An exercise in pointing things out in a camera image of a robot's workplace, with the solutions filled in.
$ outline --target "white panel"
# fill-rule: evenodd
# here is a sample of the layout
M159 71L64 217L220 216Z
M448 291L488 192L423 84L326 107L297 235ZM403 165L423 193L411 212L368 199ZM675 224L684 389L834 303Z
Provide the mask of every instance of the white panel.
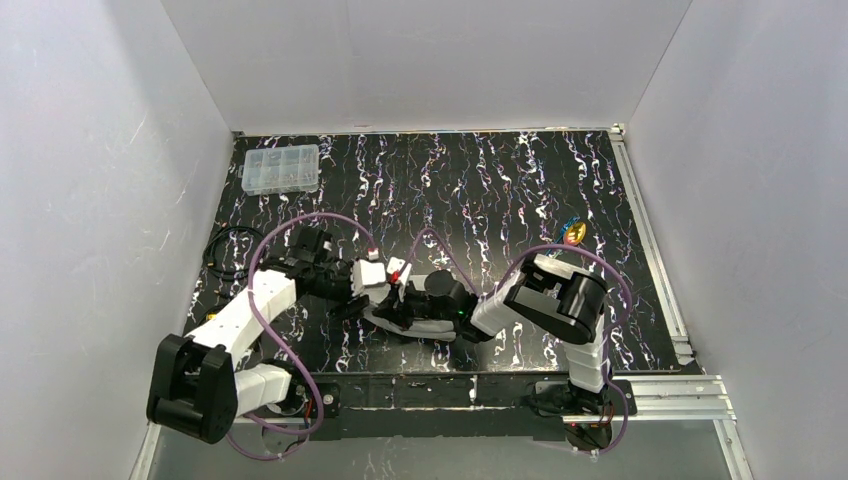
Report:
M846 2L696 0L627 133L757 478L848 467L846 25Z
M689 0L164 0L253 133L609 126Z
M0 478L127 478L231 139L156 0L7 0L0 32Z

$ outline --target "gold object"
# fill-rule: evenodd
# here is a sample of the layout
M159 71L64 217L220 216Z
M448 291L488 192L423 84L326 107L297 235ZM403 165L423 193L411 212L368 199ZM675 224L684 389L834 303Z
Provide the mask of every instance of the gold object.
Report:
M585 236L586 224L583 222L577 222L565 231L565 243L569 245L579 245Z

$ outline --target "purple cable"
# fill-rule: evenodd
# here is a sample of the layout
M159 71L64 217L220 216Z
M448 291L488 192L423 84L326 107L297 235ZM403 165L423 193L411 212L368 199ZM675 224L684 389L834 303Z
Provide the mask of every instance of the purple cable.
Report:
M518 258L515 259L515 261L512 262L512 265L510 265L509 268L506 270L506 273L504 274L501 281L498 283L497 287L495 287L495 289L492 291L492 294L494 295L495 293L497 293L500 286L503 285L506 282L506 280L510 277L510 275L512 275L512 272L515 271L515 269L518 267L518 265L520 265L521 262L526 257L529 257L530 255L532 255L534 253L540 253L542 251L549 250L549 249L550 250L562 250L562 251L565 251L565 252L576 253L578 255L581 255L583 257L588 258L589 260L592 260L593 262L596 262L598 265L601 266L601 268L606 270L607 273L612 275L613 279L615 279L615 282L618 283L618 285L621 287L621 296L622 296L622 301L624 302L624 313L621 315L621 318L617 322L611 323L609 326L604 328L604 332L603 332L603 336L605 337L604 338L604 357L603 358L604 358L604 362L606 362L607 360L609 360L610 334L616 328L627 323L627 319L630 317L630 312L633 311L633 295L630 293L630 288L628 288L627 283L624 282L624 278L621 276L621 274L618 273L618 271L616 271L616 269L614 269L612 267L612 265L607 263L601 257L595 255L594 253L583 250L582 248L575 247L575 246L572 246L572 245L563 245L563 244L540 245L538 247L528 248L521 255L519 255ZM604 368L604 369L601 370L601 373L603 375L604 383L610 389L618 392L618 394L621 396L622 403L624 404L624 414L622 415L622 418L621 418L621 430L619 430L618 435L616 435L616 437L613 439L613 441L610 442L610 444L607 448L602 448L602 449L598 450L598 453L607 453L610 450L612 450L613 448L615 448L615 446L618 445L618 442L621 441L622 437L624 437L624 432L627 430L627 419L630 416L630 409L627 406L627 397L624 396L624 392L621 391L620 388L618 388L618 385L612 383L612 381L610 380L609 369Z
M252 452L248 452L247 450L245 450L244 447L242 447L241 445L236 443L236 439L233 438L232 432L227 432L227 442L229 442L230 446L233 447L233 450L239 452L240 454L244 455L245 457L247 457L251 460L259 460L260 462L271 462L271 461L274 461L274 460L280 460L280 459L286 458L289 455L293 454L294 452L300 450L301 447L303 447L306 444L306 442L308 442L308 441L309 441L309 436L307 435L306 440L295 445L294 448L292 448L291 450L281 452L281 453L278 453L276 455L259 455L257 453L252 453Z
M410 249L409 257L406 260L404 260L403 266L401 266L400 270L398 270L398 275L402 274L403 271L406 270L406 267L412 266L412 262L415 261L415 249L418 247L418 244L421 243L421 240L424 238L424 235L427 234L427 233L429 233L430 235L433 235L433 238L436 240L436 243L438 243L439 246L442 247L442 250L445 252L445 254L448 256L450 261L453 263L453 266L456 267L456 270L459 272L460 275L462 275L462 278L465 279L465 283L468 284L468 288L470 288L471 291L474 292L474 295L477 295L479 297L480 292L477 291L477 287L475 287L474 284L471 283L471 279L468 277L468 275L465 273L465 271L462 270L462 267L459 266L459 263L456 262L456 259L453 258L453 254L450 253L450 249L447 247L447 244L445 243L445 241L442 240L442 237L440 237L439 234L436 233L436 231L433 230L430 227L423 228L420 232L418 232L418 235L415 237L415 241L412 242L412 248Z
M371 236L371 232L369 232L365 227L360 225L355 220L351 220L350 218L345 217L344 215L339 215L337 213L308 213L306 215L300 215L292 218L291 220L284 222L282 225L278 226L274 230L271 231L265 238L259 242L259 246L256 248L256 252L253 254L253 257L250 259L250 268L247 273L247 301L250 304L250 310L253 312L253 316L262 325L262 328L265 330L274 342L286 352L286 355L289 356L294 366L303 374L304 380L306 380L307 385L309 385L309 390L312 393L312 398L315 399L315 405L318 407L318 416L315 419L315 423L307 428L306 430L291 430L287 428L282 428L277 425L270 424L261 418L257 417L252 413L248 413L245 417L250 418L254 422L262 425L263 427L277 433L286 433L289 435L309 435L310 433L315 432L324 423L324 402L321 401L321 392L318 390L318 385L315 384L315 379L312 378L312 375L309 373L309 369L300 361L300 358L294 353L294 351L289 347L285 340L283 340L280 335L271 328L271 325L268 324L268 321L265 320L265 317L262 316L262 312L259 311L259 308L256 307L256 300L253 297L253 277L256 275L256 267L259 265L259 260L262 258L261 252L265 251L265 247L268 246L268 243L271 242L271 239L279 235L281 232L285 231L288 228L291 228L293 225L298 224L304 220L308 220L310 218L332 218L335 220L340 220L342 222L347 222L357 229L359 229L364 235L365 238L368 239L368 243L371 245L371 248L377 248L377 242L374 241L374 237Z

